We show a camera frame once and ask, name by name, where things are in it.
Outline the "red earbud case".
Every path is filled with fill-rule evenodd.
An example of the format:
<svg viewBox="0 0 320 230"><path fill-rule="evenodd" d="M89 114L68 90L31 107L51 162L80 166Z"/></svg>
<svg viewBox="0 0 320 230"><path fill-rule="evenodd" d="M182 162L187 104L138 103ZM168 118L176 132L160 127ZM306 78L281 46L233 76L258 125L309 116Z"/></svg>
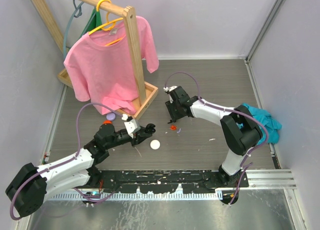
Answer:
<svg viewBox="0 0 320 230"><path fill-rule="evenodd" d="M113 123L111 121L109 121L109 120L106 120L106 121L103 122L103 125L106 125L106 124L113 124Z"/></svg>

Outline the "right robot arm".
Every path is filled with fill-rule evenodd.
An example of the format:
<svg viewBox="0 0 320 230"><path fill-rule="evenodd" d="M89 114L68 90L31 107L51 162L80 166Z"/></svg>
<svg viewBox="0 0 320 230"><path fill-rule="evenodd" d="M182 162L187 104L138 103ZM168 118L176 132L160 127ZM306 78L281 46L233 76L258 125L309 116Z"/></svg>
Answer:
<svg viewBox="0 0 320 230"><path fill-rule="evenodd" d="M169 95L165 105L171 122L192 117L207 120L222 128L229 150L218 169L218 177L223 186L232 186L237 181L248 151L257 146L263 137L258 122L248 108L243 105L223 107L198 96L191 98L181 86L164 87L163 90Z"/></svg>

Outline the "black earbud case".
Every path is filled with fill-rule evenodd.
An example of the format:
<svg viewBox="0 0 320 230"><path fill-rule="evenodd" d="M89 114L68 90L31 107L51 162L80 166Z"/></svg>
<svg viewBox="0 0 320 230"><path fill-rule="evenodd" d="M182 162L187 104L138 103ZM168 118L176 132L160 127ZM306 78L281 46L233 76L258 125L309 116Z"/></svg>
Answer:
<svg viewBox="0 0 320 230"><path fill-rule="evenodd" d="M154 134L156 132L155 129L155 125L153 123L149 123L146 127L145 127L145 132L148 134Z"/></svg>

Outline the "white earbud case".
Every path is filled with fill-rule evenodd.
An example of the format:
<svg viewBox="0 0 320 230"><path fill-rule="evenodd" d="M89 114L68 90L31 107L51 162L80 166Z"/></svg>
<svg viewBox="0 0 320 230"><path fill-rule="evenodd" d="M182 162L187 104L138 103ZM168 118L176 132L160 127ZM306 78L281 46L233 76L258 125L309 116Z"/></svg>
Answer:
<svg viewBox="0 0 320 230"><path fill-rule="evenodd" d="M154 139L150 142L150 148L153 150L158 150L160 148L160 146L161 146L161 143L156 139Z"/></svg>

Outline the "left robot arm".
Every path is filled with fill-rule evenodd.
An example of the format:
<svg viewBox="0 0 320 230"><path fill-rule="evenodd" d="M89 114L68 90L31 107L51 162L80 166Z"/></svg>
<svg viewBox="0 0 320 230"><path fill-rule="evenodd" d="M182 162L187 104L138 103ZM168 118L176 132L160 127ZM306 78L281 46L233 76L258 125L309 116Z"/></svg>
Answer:
<svg viewBox="0 0 320 230"><path fill-rule="evenodd" d="M136 146L150 138L156 131L150 123L145 127L125 123L119 131L105 122L88 144L76 153L41 166L25 164L5 190L11 201L10 217L19 220L37 211L52 196L70 188L87 186L94 188L100 183L96 165L109 156L109 149L130 143Z"/></svg>

